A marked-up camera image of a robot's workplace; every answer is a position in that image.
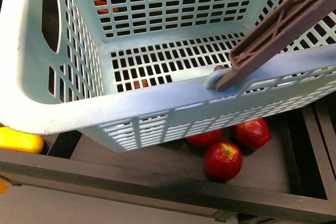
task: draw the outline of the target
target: apple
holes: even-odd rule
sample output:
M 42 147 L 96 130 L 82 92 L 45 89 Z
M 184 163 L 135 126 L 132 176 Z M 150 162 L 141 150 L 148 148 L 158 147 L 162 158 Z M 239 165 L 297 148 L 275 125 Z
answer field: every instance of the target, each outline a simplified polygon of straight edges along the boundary
M 256 119 L 232 126 L 234 138 L 252 150 L 264 146 L 271 139 L 271 130 L 265 119 Z
M 186 139 L 192 145 L 197 147 L 209 147 L 222 139 L 223 129 L 205 132 L 202 134 L 188 136 Z
M 204 156 L 206 172 L 215 178 L 232 179 L 243 165 L 243 154 L 237 145 L 220 141 L 211 145 Z

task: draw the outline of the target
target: light blue basket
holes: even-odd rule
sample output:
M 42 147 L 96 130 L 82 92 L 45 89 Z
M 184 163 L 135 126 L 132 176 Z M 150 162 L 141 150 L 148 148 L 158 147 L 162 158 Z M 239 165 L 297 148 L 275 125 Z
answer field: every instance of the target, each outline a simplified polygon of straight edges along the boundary
M 230 49 L 281 1 L 58 0 L 53 52 L 42 0 L 3 0 L 0 121 L 124 152 L 305 106 L 336 90 L 335 13 L 236 86 L 213 88 Z

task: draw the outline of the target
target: tray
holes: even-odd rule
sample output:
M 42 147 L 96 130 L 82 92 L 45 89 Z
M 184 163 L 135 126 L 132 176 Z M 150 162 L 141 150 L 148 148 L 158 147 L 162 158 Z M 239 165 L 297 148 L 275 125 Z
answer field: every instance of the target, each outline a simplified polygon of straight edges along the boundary
M 334 98 L 267 118 L 271 141 L 255 152 L 242 148 L 243 169 L 224 183 L 206 175 L 204 150 L 185 139 L 115 153 L 76 131 L 55 135 L 44 155 L 0 150 L 0 175 L 14 184 L 214 218 L 230 211 L 327 223 L 336 220 L 336 180 L 335 120 L 325 101 Z M 225 134 L 230 139 L 229 129 Z

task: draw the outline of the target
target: brown basket handle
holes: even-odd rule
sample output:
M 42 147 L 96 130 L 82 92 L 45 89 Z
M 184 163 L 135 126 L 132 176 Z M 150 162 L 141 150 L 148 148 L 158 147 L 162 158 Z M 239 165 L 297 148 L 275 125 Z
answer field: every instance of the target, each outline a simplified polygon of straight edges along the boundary
M 336 0 L 284 0 L 230 51 L 232 70 L 215 82 L 217 91 L 257 70 L 335 9 Z

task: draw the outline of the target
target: basket grid hole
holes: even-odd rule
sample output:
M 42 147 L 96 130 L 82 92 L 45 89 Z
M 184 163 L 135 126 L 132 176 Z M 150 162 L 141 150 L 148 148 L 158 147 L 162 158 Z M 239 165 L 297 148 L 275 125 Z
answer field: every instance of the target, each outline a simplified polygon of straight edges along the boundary
M 99 59 L 97 57 L 98 49 L 92 40 L 87 26 L 83 23 L 83 18 L 79 14 L 79 10 L 74 0 L 65 0 L 67 10 L 67 53 L 69 61 L 74 68 L 68 71 L 68 79 L 72 83 L 73 88 L 76 87 L 77 98 L 90 98 L 102 94 L 101 73 L 99 70 Z M 68 101 L 72 101 L 73 89 L 68 90 Z
M 235 33 L 111 52 L 117 91 L 172 82 L 169 72 L 218 63 L 230 68 L 228 51 L 243 36 Z
M 243 13 L 246 11 L 244 6 L 247 6 L 249 1 L 230 1 L 234 0 L 94 0 L 94 5 L 97 8 L 97 14 L 105 16 L 100 21 L 103 31 L 108 31 L 105 33 L 106 37 L 113 38 L 115 35 L 124 36 L 133 33 L 173 29 L 178 28 L 178 26 L 187 27 L 243 19 Z M 146 14 L 147 6 L 150 10 L 149 16 Z

